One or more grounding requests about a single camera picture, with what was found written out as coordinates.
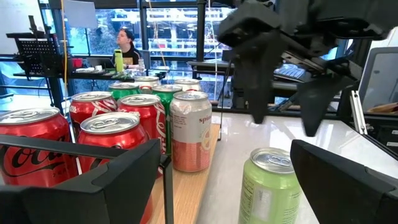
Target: wooden board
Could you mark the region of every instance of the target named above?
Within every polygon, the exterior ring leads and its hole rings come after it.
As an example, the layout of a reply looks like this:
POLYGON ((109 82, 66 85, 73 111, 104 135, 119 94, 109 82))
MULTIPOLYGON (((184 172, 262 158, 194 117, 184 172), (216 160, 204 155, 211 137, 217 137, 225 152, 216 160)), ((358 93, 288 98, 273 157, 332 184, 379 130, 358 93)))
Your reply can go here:
MULTIPOLYGON (((210 129, 210 166, 209 168, 196 172, 186 173, 173 170, 173 200, 174 200, 174 223, 194 224, 196 223, 201 199, 207 184, 207 178, 211 169, 218 133, 219 124, 211 124, 210 129)), ((163 224, 164 222, 164 200, 163 180, 157 179, 152 190, 154 212, 150 224, 163 224)))

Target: green water bottle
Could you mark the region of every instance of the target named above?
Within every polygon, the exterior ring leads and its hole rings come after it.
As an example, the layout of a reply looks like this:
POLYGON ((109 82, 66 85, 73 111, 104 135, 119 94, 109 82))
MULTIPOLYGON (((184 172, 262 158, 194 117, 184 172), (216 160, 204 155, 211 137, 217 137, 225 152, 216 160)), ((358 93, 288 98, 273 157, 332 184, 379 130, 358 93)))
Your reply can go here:
POLYGON ((114 64, 116 67, 116 72, 123 72, 123 55, 122 50, 116 49, 114 51, 114 64))

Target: desk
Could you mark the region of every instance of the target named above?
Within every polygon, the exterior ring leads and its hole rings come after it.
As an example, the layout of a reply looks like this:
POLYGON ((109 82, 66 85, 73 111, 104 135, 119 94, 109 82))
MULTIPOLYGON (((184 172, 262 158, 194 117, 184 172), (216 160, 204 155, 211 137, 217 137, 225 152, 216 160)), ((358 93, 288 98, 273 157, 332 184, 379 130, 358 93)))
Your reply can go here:
MULTIPOLYGON (((212 122, 220 122, 219 113, 213 113, 212 122)), ((225 113, 221 131, 222 140, 216 146, 197 224, 238 223, 243 164, 258 147, 289 151, 293 139, 302 139, 398 178, 398 161, 341 121, 323 121, 317 136, 309 138, 299 118, 267 117, 264 124, 258 125, 251 122, 249 115, 225 113)), ((304 195, 295 224, 318 224, 304 195)))

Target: spindrift can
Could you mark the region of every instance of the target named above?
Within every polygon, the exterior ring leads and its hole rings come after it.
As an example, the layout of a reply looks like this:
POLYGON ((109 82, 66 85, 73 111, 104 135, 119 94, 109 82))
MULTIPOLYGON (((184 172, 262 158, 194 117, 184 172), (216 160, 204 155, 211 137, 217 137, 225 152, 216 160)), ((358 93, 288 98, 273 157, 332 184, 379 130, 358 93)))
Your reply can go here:
POLYGON ((239 224, 294 224, 300 194, 289 153, 255 149, 244 163, 239 224))
POLYGON ((174 94, 170 105, 172 160, 175 169, 196 172, 210 164, 211 104, 200 91, 174 94))
POLYGON ((151 94, 153 87, 160 85, 159 77, 153 76, 135 77, 134 81, 134 83, 137 83, 139 85, 140 93, 143 94, 151 94))
POLYGON ((201 91, 199 80, 192 78, 181 78, 175 80, 174 85, 182 87, 182 91, 201 91))

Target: red object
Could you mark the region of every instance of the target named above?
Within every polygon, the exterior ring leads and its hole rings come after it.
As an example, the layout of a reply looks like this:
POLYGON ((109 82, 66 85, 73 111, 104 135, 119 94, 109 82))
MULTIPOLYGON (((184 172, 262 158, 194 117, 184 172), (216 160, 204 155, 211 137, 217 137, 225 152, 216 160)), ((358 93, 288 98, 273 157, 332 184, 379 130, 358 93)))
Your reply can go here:
MULTIPOLYGON (((120 99, 118 111, 138 115, 149 139, 160 139, 161 153, 166 153, 166 114, 158 96, 147 94, 126 96, 120 99)), ((159 168, 157 177, 161 176, 162 169, 159 168)))
POLYGON ((117 103, 109 92, 92 91, 74 95, 69 112, 75 136, 79 135, 80 124, 85 119, 103 113, 115 112, 117 108, 117 103))
POLYGON ((73 58, 72 59, 73 68, 81 68, 83 66, 82 58, 73 58))
MULTIPOLYGON (((68 121, 58 109, 34 110, 11 111, 2 114, 0 134, 56 141, 70 140, 68 121), (50 111, 53 115, 50 114, 51 116, 46 118, 43 113, 38 113, 40 110, 50 111)), ((61 153, 1 146, 0 160, 4 182, 11 185, 52 187, 78 175, 76 157, 61 153)))
MULTIPOLYGON (((140 123, 147 132, 149 139, 160 139, 162 154, 166 153, 166 114, 164 106, 160 102, 149 106, 129 106, 121 103, 118 111, 138 113, 140 123)), ((162 170, 159 168, 157 177, 161 176, 162 170)))
MULTIPOLYGON (((111 133, 111 134, 100 134, 99 131, 97 133, 89 133, 85 128, 85 126, 86 127, 89 126, 90 129, 93 129, 92 127, 97 127, 98 130, 100 130, 102 127, 103 129, 112 128, 111 126, 113 124, 119 124, 122 122, 122 121, 117 121, 118 118, 120 117, 119 114, 125 114, 125 113, 109 113, 107 114, 109 115, 107 117, 105 117, 104 116, 105 114, 103 114, 87 119, 81 125, 82 132, 79 135, 78 143, 92 145, 92 146, 117 147, 120 149, 134 149, 136 146, 148 140, 144 128, 139 124, 138 117, 132 114, 129 114, 129 116, 135 116, 137 118, 137 124, 135 124, 133 128, 127 129, 125 131, 111 133)), ((94 169, 95 167, 98 167, 101 164, 109 162, 109 159, 98 159, 93 157, 80 156, 79 161, 81 165, 81 171, 82 173, 85 173, 91 169, 94 169)), ((152 197, 149 197, 140 224, 148 223, 151 216, 152 216, 152 197)))

